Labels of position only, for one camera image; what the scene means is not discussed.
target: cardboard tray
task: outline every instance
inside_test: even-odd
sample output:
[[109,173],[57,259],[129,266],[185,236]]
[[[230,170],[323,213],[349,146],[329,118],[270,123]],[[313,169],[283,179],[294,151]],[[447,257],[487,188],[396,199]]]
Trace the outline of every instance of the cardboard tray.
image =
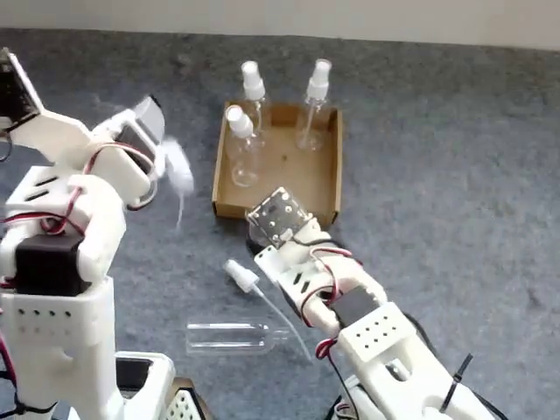
[[[243,102],[228,102],[224,110],[234,104],[243,106]],[[244,219],[248,210],[284,186],[315,214],[323,228],[334,222],[340,212],[342,188],[342,114],[336,108],[331,110],[325,145],[319,151],[303,151],[296,146],[297,118],[296,105],[272,106],[272,128],[266,137],[259,182],[243,188],[231,180],[224,143],[232,134],[224,113],[212,193],[217,216]]]

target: white wall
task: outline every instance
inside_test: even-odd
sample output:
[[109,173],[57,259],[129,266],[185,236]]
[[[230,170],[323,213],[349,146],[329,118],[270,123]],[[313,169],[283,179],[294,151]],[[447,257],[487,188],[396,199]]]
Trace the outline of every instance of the white wall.
[[0,0],[0,27],[289,34],[560,50],[560,0]]

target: clear plastic bottle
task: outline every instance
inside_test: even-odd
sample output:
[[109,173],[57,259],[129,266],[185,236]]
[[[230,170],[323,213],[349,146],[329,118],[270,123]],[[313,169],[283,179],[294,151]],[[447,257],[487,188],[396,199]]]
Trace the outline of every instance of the clear plastic bottle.
[[263,78],[256,61],[245,61],[241,65],[243,73],[243,90],[245,91],[244,111],[253,122],[255,133],[265,136],[272,124],[270,100],[266,95]]
[[226,139],[226,154],[231,178],[237,186],[253,186],[259,179],[263,139],[253,131],[253,123],[241,107],[226,109],[231,136]]
[[259,355],[290,338],[288,328],[257,322],[194,322],[186,326],[186,352],[205,356]]
[[318,59],[315,63],[304,104],[297,115],[296,141],[299,149],[318,151],[325,142],[330,114],[326,96],[332,66],[326,59]]

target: gray carpet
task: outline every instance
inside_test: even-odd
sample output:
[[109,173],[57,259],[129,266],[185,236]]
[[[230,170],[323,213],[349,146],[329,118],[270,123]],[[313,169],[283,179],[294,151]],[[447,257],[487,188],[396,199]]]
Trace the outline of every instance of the gray carpet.
[[[145,93],[163,103],[198,191],[180,234],[168,187],[154,206],[129,215],[111,270],[116,340],[119,349],[172,357],[218,418],[320,419],[338,394],[328,364],[306,364],[295,345],[247,358],[185,351],[188,319],[274,321],[220,268],[229,257],[250,263],[243,226],[216,220],[210,206],[222,103],[240,94],[238,66],[247,58],[261,63],[275,99],[298,100],[317,57],[334,64],[332,98],[346,118],[343,210],[333,234],[419,318],[449,369],[475,354],[466,384],[511,419],[557,418],[559,54],[79,31],[0,31],[0,44],[18,54],[49,109],[89,126]],[[0,166],[0,197],[39,162],[16,150]],[[313,347],[320,334],[299,326]],[[10,389],[0,394],[8,409]]]

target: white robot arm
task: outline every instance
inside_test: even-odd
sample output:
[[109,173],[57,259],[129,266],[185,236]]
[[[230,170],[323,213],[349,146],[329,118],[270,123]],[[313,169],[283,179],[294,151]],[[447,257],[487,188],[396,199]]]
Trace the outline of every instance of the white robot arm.
[[172,361],[115,353],[107,276],[126,229],[124,208],[139,209],[155,195],[165,129],[157,101],[147,97],[90,131],[46,110],[16,56],[3,49],[0,128],[10,151],[23,145],[53,163],[33,166],[5,203],[0,286],[16,387],[11,414],[50,419],[64,400],[81,420],[165,418]]
[[338,342],[348,358],[355,377],[346,387],[356,417],[494,419],[447,372],[381,285],[349,251],[337,247],[288,191],[278,188],[247,218],[271,243],[255,256],[256,264],[300,318],[328,336],[319,343],[317,356]]

